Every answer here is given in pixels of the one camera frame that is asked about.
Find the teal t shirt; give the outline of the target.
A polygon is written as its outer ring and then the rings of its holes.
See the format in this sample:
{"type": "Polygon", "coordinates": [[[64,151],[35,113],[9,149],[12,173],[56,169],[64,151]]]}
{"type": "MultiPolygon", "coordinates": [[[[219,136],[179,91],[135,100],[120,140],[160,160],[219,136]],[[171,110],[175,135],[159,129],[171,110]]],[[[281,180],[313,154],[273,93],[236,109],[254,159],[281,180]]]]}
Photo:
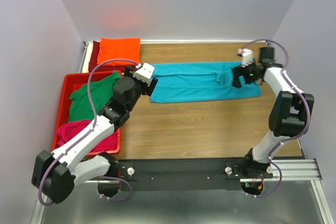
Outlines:
{"type": "Polygon", "coordinates": [[[256,84],[232,86],[232,69],[237,61],[188,62],[155,64],[154,78],[158,79],[150,97],[152,103],[182,103],[213,100],[253,98],[261,95],[256,84]]]}

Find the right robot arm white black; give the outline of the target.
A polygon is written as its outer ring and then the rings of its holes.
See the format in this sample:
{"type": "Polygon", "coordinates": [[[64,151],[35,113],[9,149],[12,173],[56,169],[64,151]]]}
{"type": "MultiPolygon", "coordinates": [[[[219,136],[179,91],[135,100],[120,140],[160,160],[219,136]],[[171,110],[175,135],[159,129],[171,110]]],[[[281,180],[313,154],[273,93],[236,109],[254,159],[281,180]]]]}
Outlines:
{"type": "Polygon", "coordinates": [[[267,83],[276,100],[268,119],[269,130],[240,162],[227,164],[225,172],[239,178],[253,178],[271,171],[274,155],[291,140],[306,134],[309,128],[314,96],[300,90],[289,78],[285,67],[275,61],[275,49],[262,47],[255,60],[250,49],[239,49],[241,64],[232,69],[233,87],[241,88],[258,80],[267,83]]]}

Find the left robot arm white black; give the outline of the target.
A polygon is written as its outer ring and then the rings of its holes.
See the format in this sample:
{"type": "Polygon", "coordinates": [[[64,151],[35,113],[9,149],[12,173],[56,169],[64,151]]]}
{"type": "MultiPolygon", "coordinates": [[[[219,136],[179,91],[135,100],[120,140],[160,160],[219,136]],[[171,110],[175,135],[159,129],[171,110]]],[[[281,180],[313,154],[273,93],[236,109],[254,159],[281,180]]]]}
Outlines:
{"type": "Polygon", "coordinates": [[[65,145],[54,151],[40,152],[35,159],[31,183],[38,188],[38,200],[43,206],[63,202],[75,186],[95,177],[112,179],[116,161],[107,153],[91,161],[82,159],[102,140],[116,132],[129,119],[142,95],[151,96],[157,84],[155,67],[148,63],[127,66],[113,89],[110,100],[94,119],[65,145]]]}

